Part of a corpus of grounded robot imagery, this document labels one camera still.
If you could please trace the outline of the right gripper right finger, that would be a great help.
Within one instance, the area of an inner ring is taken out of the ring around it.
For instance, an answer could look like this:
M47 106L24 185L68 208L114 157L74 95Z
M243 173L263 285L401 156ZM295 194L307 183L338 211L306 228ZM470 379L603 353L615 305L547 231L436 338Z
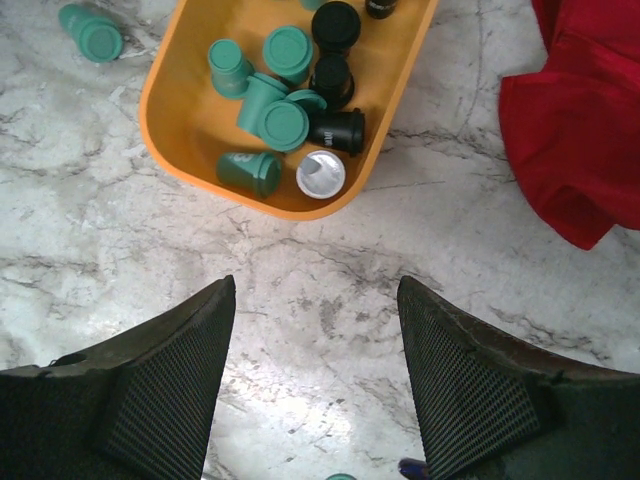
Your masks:
M431 479L635 479L639 377L538 348L405 276L398 313Z

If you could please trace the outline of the red cloth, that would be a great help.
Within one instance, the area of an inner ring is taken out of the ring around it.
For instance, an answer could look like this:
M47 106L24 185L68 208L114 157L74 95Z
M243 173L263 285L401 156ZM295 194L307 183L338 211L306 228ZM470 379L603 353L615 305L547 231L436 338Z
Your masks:
M502 79L507 160L535 213L592 249L639 227L639 4L535 1L548 58Z

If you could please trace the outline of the orange storage basket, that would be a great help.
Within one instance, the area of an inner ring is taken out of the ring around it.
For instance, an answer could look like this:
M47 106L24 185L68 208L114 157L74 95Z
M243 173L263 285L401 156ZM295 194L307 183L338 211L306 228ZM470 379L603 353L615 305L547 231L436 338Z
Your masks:
M355 95L348 106L365 115L364 150L354 157L340 156L346 183L336 196L314 200L296 184L296 169L314 150L312 144L284 156L279 188L266 199L227 187L216 176L220 155L267 147L237 127L240 101L214 90L208 50L218 39L232 39L257 70L265 70L262 44L271 31L284 25L311 27L311 12L297 1L177 3L140 98L140 130L155 161L185 182L286 220L316 220L345 207L374 169L437 6L434 1L401 1L390 17L375 20L363 2L352 5L362 29L347 58L355 77Z

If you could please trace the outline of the black coffee capsule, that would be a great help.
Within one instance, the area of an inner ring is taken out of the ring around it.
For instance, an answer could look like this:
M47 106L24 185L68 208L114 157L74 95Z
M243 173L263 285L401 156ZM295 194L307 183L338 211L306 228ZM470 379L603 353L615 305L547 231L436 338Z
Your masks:
M347 56L359 39L361 19L349 3L330 1L315 12L311 33L322 55Z
M346 59L338 54L322 56L315 64L309 88L327 102L328 110L339 110L353 98L355 81Z
M366 0L365 9L371 18L382 20L394 13L397 3L397 0Z
M307 140L354 157L364 151L365 114L359 109L314 114Z

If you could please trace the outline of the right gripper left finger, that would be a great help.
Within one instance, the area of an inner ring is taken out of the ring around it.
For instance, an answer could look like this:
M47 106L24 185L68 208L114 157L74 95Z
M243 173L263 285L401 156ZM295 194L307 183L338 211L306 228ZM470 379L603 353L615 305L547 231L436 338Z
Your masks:
M235 316L227 276L46 366L1 373L5 479L198 479Z

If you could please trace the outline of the green coffee capsule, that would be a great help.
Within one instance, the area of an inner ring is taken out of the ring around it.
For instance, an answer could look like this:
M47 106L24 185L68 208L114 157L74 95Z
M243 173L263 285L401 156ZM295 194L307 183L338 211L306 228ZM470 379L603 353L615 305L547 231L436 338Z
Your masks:
M79 4L67 4L58 11L58 20L80 53L91 62L111 62L121 54L122 34L108 17Z
M296 151L307 140L310 117L327 108L327 101L314 90L296 90L262 109L257 120L257 135L272 150Z
M208 50L208 63L214 89L223 97L241 99L255 69L240 46L231 39L216 40Z
M282 171L282 161L271 152L228 152L216 162L216 175L222 185L251 190L262 199L278 189Z
M335 473L325 478L325 480L357 480L356 477L346 473Z
M271 103L283 100L288 94L289 87L280 80L260 72L250 75L236 126L257 136L261 112Z
M298 27L287 25L273 30L264 41L262 53L267 67L294 86L309 76L314 49L310 37Z
M327 150L309 152L296 170L296 182L308 197L325 200L337 195L346 182L342 160Z

